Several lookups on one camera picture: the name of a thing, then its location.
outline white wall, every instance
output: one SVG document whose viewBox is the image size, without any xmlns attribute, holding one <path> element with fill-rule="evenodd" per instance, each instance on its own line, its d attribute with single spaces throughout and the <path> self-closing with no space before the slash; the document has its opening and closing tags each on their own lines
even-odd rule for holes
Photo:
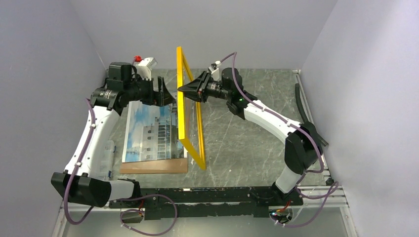
<svg viewBox="0 0 419 237">
<path fill-rule="evenodd" d="M 337 2 L 302 68 L 360 236 L 417 236 L 419 2 Z"/>
<path fill-rule="evenodd" d="M 192 68 L 238 51 L 241 68 L 301 68 L 336 0 L 71 0 L 105 64 L 153 56 Z"/>
<path fill-rule="evenodd" d="M 68 1 L 0 1 L 0 236 L 51 236 L 62 199 L 50 179 L 103 72 Z"/>
</svg>

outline yellow picture frame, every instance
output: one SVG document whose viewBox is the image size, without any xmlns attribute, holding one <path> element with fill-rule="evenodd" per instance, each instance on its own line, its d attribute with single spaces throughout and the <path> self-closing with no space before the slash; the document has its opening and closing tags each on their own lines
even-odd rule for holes
<svg viewBox="0 0 419 237">
<path fill-rule="evenodd" d="M 177 68 L 177 88 L 183 86 L 183 69 L 185 69 L 187 77 L 189 81 L 192 81 L 193 75 L 191 69 L 189 68 L 188 62 L 186 61 L 186 57 L 183 54 L 182 47 L 178 47 L 176 49 L 176 68 Z M 191 141 L 188 138 L 188 130 L 189 130 L 189 120 L 186 121 L 185 118 L 189 118 L 186 115 L 185 109 L 185 96 L 183 92 L 177 92 L 177 109 L 178 109 L 178 132 L 179 132 L 179 140 L 191 155 L 191 157 L 195 160 L 196 164 L 203 170 L 207 168 L 205 162 L 205 148 L 204 148 L 204 135 L 202 131 L 202 115 L 201 115 L 201 104 L 196 102 L 196 116 L 197 116 L 197 126 L 198 126 L 198 148 L 197 151 L 194 146 L 192 145 Z"/>
</svg>

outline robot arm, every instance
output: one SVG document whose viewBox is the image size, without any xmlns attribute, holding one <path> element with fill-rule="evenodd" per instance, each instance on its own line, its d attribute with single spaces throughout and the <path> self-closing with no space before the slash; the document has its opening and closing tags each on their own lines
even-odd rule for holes
<svg viewBox="0 0 419 237">
<path fill-rule="evenodd" d="M 255 96 L 243 90 L 242 77 L 235 69 L 234 76 L 238 87 L 255 105 L 250 103 L 243 98 L 234 84 L 231 68 L 222 70 L 221 80 L 214 79 L 219 78 L 219 65 L 219 61 L 212 64 L 206 72 L 202 72 L 199 77 L 178 90 L 184 92 L 185 97 L 197 102 L 205 103 L 209 96 L 226 100 L 227 107 L 234 115 L 256 123 L 285 144 L 286 166 L 272 185 L 272 188 L 278 191 L 280 198 L 285 199 L 304 175 L 304 172 L 317 160 L 314 147 L 309 139 L 298 131 L 298 128 L 304 130 L 313 138 L 318 150 L 322 153 L 316 128 L 310 122 L 301 124 L 283 115 L 279 115 L 282 118 L 280 119 L 278 116 L 268 113 L 268 107 Z"/>
<path fill-rule="evenodd" d="M 130 101 L 139 100 L 155 106 L 165 106 L 175 101 L 166 89 L 163 78 L 158 77 L 159 90 L 153 90 L 151 70 L 156 63 L 153 58 L 146 58 L 135 67 L 118 62 L 109 66 L 106 88 L 98 88 L 91 95 L 89 106 L 92 109 L 89 110 L 76 151 L 64 172 L 55 172 L 51 178 L 52 185 L 63 198 L 67 193 L 68 202 L 103 207 L 110 200 L 139 196 L 138 182 L 102 181 L 96 178 L 99 176 L 105 143 L 123 108 Z"/>
</svg>

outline metal frame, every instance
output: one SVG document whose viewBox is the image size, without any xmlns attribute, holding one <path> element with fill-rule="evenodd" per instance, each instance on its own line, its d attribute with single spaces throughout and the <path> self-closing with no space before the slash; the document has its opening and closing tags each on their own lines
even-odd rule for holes
<svg viewBox="0 0 419 237">
<path fill-rule="evenodd" d="M 299 83 L 300 87 L 301 87 L 301 99 L 304 102 L 303 106 L 304 106 L 304 109 L 306 111 L 306 114 L 307 114 L 309 120 L 311 122 L 313 122 L 313 118 L 312 118 L 311 112 L 308 108 L 307 100 L 305 98 L 304 90 L 303 90 L 302 85 L 301 85 L 301 79 L 300 79 L 300 76 L 299 76 L 300 70 L 294 70 L 293 73 L 294 73 L 293 76 L 295 77 L 296 83 Z M 324 175 L 325 180 L 327 180 L 330 177 L 330 172 L 329 172 L 329 169 L 326 165 L 326 161 L 325 161 L 324 156 L 322 156 L 322 159 L 323 159 L 323 162 L 325 164 L 325 171 L 323 172 L 323 175 Z M 301 189 L 301 192 L 305 195 L 318 196 L 318 195 L 324 195 L 325 193 L 327 193 L 330 186 L 303 186 L 303 187 L 299 187 L 299 188 Z M 316 199 L 316 200 L 303 198 L 304 204 L 303 204 L 303 206 L 300 206 L 300 207 L 318 208 L 319 205 L 323 202 L 323 200 L 324 200 L 323 198 L 322 199 Z M 187 204 L 194 205 L 194 204 L 199 204 L 199 203 L 191 202 L 191 203 L 187 203 Z M 209 204 L 221 204 L 221 203 L 220 202 L 210 202 Z M 227 202 L 227 204 L 237 204 L 237 203 L 236 202 Z M 280 209 L 280 208 L 283 208 L 283 207 L 284 206 L 270 206 L 269 210 Z M 69 204 L 70 212 L 86 212 L 88 208 L 89 207 L 85 206 L 85 205 L 74 204 L 74 203 Z M 349 209 L 349 205 L 348 205 L 348 202 L 346 200 L 346 196 L 345 196 L 345 193 L 343 191 L 342 186 L 339 186 L 338 189 L 333 193 L 333 195 L 328 197 L 324 208 L 339 208 L 348 236 L 349 237 L 357 237 L 358 236 L 358 234 L 356 232 L 354 222 L 352 220 L 352 215 L 351 215 L 351 212 L 350 212 L 350 209 Z M 103 208 L 98 208 L 98 207 L 93 208 L 92 212 L 121 212 L 121 211 L 124 211 L 124 210 L 127 210 L 127 209 L 109 208 L 109 203 L 108 203 Z M 61 205 L 59 213 L 58 213 L 57 222 L 55 224 L 55 228 L 54 228 L 52 236 L 53 237 L 63 237 L 66 225 L 67 225 L 67 219 L 65 218 L 65 215 L 64 215 L 63 205 Z"/>
<path fill-rule="evenodd" d="M 293 70 L 293 76 L 295 78 L 295 82 L 300 85 L 300 90 L 301 90 L 300 96 L 301 96 L 301 101 L 303 102 L 303 107 L 304 107 L 305 113 L 308 117 L 308 120 L 314 124 L 314 120 L 313 120 L 313 117 L 311 115 L 310 108 L 308 106 L 307 98 L 305 97 L 304 88 L 303 88 L 302 83 L 301 83 L 300 74 L 301 74 L 301 70 Z M 325 170 L 323 171 L 323 176 L 324 176 L 324 180 L 326 181 L 327 179 L 329 179 L 331 177 L 331 175 L 330 175 L 330 171 L 329 171 L 329 168 L 327 166 L 324 154 L 322 155 L 322 159 L 323 159 L 323 163 L 325 164 Z M 329 203 L 331 203 L 331 201 L 334 201 L 334 200 L 335 200 L 334 198 L 332 199 L 332 197 L 330 197 L 330 198 L 328 198 L 326 204 L 328 205 Z M 356 231 L 355 224 L 354 224 L 353 219 L 352 219 L 352 215 L 351 215 L 351 212 L 350 212 L 350 209 L 349 209 L 349 205 L 348 205 L 347 201 L 345 201 L 345 202 L 346 202 L 346 205 L 340 206 L 339 208 L 340 208 L 340 213 L 342 214 L 343 222 L 345 224 L 346 232 L 347 232 L 348 236 L 350 236 L 350 237 L 357 237 L 358 233 Z"/>
<path fill-rule="evenodd" d="M 177 88 L 183 86 L 183 69 L 186 70 L 189 81 L 193 80 L 191 69 L 189 68 L 188 62 L 185 55 L 183 54 L 182 47 L 176 48 L 176 71 L 177 71 Z M 188 138 L 189 121 L 185 119 L 186 108 L 185 108 L 185 96 L 183 92 L 177 92 L 177 106 L 178 106 L 178 130 L 179 130 L 179 141 L 183 144 L 184 148 L 188 151 L 191 157 L 195 160 L 197 165 L 205 170 L 205 147 L 204 147 L 204 135 L 202 130 L 202 116 L 201 116 L 201 103 L 196 102 L 196 115 L 197 115 L 197 128 L 198 128 L 198 151 L 195 150 L 191 141 Z"/>
</svg>

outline marble floor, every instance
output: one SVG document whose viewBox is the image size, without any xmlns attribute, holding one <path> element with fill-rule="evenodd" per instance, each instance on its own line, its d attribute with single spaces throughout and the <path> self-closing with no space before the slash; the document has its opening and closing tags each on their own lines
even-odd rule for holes
<svg viewBox="0 0 419 237">
<path fill-rule="evenodd" d="M 195 69 L 192 73 L 197 77 L 202 70 Z M 176 70 L 153 70 L 152 73 L 154 78 L 163 76 L 168 89 L 175 91 Z M 245 90 L 282 115 L 301 121 L 291 70 L 240 69 L 239 73 Z M 232 115 L 224 100 L 209 98 L 201 108 L 207 170 L 199 169 L 193 162 L 189 163 L 185 174 L 119 174 L 128 111 L 125 108 L 111 135 L 116 145 L 112 179 L 135 179 L 143 188 L 272 185 L 285 167 L 284 144 L 260 126 Z M 195 126 L 191 130 L 196 131 L 196 118 L 191 117 Z M 318 162 L 312 168 L 318 169 Z M 302 181 L 302 185 L 324 184 L 322 174 L 310 173 Z"/>
</svg>

